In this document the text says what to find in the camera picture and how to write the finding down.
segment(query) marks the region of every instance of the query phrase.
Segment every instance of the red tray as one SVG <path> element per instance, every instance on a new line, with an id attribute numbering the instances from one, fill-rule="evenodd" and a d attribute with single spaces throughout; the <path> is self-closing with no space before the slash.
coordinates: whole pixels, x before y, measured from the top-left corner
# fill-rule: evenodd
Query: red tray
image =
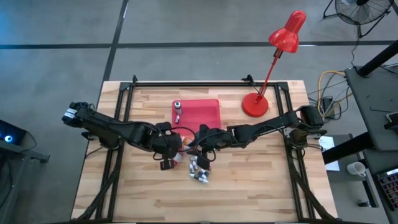
<path id="1" fill-rule="evenodd" d="M 181 103 L 182 114 L 180 115 L 180 122 L 175 123 L 174 103 L 179 101 Z M 209 128 L 221 128 L 220 119 L 220 103 L 218 100 L 175 100 L 172 104 L 172 126 L 187 127 L 192 129 L 195 133 L 199 131 L 199 125 L 205 124 Z M 176 129 L 175 132 L 182 136 L 192 136 L 192 133 L 186 129 Z"/>

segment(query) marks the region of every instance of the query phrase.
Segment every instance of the lamp shade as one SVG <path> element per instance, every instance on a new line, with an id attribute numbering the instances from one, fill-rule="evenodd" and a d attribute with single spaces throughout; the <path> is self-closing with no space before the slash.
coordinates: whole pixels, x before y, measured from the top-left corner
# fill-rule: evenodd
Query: lamp shade
<path id="1" fill-rule="evenodd" d="M 298 32 L 303 26 L 304 21 L 305 13 L 300 10 L 294 11 L 286 22 L 285 27 L 271 34 L 268 41 L 278 49 L 289 53 L 296 53 L 297 47 L 299 47 Z"/>

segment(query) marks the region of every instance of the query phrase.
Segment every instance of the blue light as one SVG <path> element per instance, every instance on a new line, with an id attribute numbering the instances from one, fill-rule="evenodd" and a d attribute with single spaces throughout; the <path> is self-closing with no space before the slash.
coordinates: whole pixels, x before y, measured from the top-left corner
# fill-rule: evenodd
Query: blue light
<path id="1" fill-rule="evenodd" d="M 6 137 L 4 137 L 4 140 L 6 142 L 11 142 L 12 141 L 12 137 L 11 136 L 6 136 Z"/>

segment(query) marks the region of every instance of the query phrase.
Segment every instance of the electric fan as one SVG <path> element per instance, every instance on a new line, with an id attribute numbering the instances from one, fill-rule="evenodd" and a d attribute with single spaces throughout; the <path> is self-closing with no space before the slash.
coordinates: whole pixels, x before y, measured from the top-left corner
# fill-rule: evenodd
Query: electric fan
<path id="1" fill-rule="evenodd" d="M 333 0 L 331 0 L 323 12 L 323 18 L 338 16 L 348 24 L 358 26 L 358 37 L 362 38 L 372 31 L 381 19 L 390 13 L 389 9 L 393 0 L 335 0 L 336 14 L 326 15 L 326 10 Z M 370 22 L 377 22 L 362 35 L 361 25 Z"/>

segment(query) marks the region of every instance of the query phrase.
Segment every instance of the white mug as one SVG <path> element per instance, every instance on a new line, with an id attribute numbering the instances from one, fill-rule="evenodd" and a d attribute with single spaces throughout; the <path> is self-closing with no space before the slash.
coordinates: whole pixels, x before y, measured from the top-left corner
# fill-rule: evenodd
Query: white mug
<path id="1" fill-rule="evenodd" d="M 349 164 L 347 166 L 347 171 L 350 174 L 353 175 L 358 175 L 360 177 L 365 177 L 365 171 L 366 171 L 366 167 L 364 164 L 362 164 L 362 162 L 353 162 L 352 164 Z"/>

